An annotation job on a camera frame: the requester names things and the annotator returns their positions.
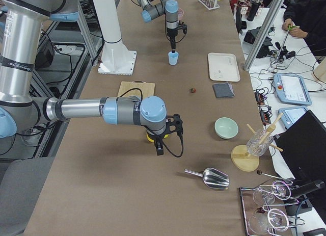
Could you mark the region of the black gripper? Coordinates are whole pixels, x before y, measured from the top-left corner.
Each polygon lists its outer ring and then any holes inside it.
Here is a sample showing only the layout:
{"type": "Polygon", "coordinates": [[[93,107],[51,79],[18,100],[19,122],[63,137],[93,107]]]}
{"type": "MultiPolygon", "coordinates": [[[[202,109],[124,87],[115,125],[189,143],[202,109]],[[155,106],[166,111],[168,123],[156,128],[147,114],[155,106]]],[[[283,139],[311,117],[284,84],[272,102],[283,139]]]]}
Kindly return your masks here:
{"type": "Polygon", "coordinates": [[[166,117],[166,128],[162,134],[156,134],[153,130],[147,129],[147,133],[154,140],[154,145],[156,148],[157,155],[164,154],[163,139],[166,134],[170,135],[176,133],[180,139],[180,142],[183,142],[183,122],[179,114],[168,115],[166,117]]]}
{"type": "Polygon", "coordinates": [[[175,37],[178,35],[179,30],[182,30],[183,33],[186,35],[187,24],[181,21],[175,21],[175,22],[167,21],[167,38],[170,39],[172,53],[175,53],[175,49],[176,49],[175,37]]]}

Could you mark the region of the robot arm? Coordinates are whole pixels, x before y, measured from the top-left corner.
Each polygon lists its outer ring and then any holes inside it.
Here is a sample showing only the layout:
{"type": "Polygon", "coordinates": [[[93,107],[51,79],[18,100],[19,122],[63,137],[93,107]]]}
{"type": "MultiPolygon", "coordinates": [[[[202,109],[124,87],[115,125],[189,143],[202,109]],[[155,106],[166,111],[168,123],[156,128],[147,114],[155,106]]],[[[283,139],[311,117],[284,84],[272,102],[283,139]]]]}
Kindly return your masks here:
{"type": "Polygon", "coordinates": [[[167,150],[164,138],[176,133],[182,138],[182,120],[169,116],[164,101],[157,96],[129,96],[81,99],[76,86],[77,64],[59,97],[30,95],[42,26],[47,20],[77,23],[84,40],[84,52],[102,58],[100,73],[132,75],[137,53],[122,41],[115,0],[92,0],[102,32],[100,48],[91,45],[89,28],[79,0],[2,0],[7,8],[1,48],[1,137],[24,136],[38,125],[44,130],[72,118],[101,117],[108,124],[143,126],[155,145],[156,153],[167,150]]]}
{"type": "Polygon", "coordinates": [[[137,0],[142,8],[144,22],[151,22],[165,16],[165,35],[170,42],[171,52],[176,52],[176,44],[187,34],[187,24],[178,18],[179,6],[176,0],[137,0]]]}

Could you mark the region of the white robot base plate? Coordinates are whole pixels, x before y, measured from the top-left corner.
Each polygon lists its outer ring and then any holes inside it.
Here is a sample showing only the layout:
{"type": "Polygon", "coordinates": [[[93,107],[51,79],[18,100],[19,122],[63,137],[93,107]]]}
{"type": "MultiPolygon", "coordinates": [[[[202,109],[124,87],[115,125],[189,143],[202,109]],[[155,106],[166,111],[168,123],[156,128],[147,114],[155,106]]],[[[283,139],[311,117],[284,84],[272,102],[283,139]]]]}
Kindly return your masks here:
{"type": "Polygon", "coordinates": [[[103,50],[101,63],[98,67],[100,74],[132,75],[137,52],[134,50],[123,50],[119,53],[117,50],[103,50]]]}

